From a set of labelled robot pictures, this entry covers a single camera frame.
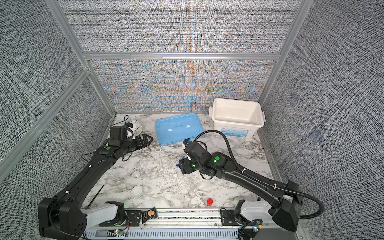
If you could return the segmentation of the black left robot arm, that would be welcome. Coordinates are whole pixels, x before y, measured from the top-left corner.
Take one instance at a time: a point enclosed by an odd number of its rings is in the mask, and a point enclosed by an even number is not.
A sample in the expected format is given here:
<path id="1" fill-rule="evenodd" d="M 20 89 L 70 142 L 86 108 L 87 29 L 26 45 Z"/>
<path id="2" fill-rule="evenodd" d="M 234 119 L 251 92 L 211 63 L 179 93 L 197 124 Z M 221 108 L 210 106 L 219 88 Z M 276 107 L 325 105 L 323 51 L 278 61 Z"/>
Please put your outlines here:
<path id="1" fill-rule="evenodd" d="M 106 202 L 95 209 L 82 210 L 88 193 L 119 158 L 148 147 L 153 137 L 141 134 L 134 139 L 106 139 L 93 153 L 89 164 L 52 198 L 38 204 L 39 232 L 42 237 L 56 240 L 85 239 L 84 232 L 103 223 L 126 224 L 124 205 Z"/>

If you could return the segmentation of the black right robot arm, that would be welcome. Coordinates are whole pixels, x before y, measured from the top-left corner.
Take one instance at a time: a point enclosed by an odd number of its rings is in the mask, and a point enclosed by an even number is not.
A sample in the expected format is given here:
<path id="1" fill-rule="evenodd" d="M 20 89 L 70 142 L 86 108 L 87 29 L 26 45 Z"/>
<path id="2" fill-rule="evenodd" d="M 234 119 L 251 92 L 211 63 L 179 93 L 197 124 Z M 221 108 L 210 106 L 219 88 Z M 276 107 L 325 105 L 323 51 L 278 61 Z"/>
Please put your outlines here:
<path id="1" fill-rule="evenodd" d="M 179 161 L 183 175 L 198 171 L 205 180 L 216 177 L 235 183 L 268 202 L 271 206 L 268 213 L 278 226 L 291 232 L 297 230 L 303 201 L 302 197 L 289 192 L 300 190 L 296 183 L 288 181 L 284 184 L 268 179 L 237 164 L 223 153 L 210 154 L 199 141 L 187 139 L 183 145 L 187 155 Z"/>

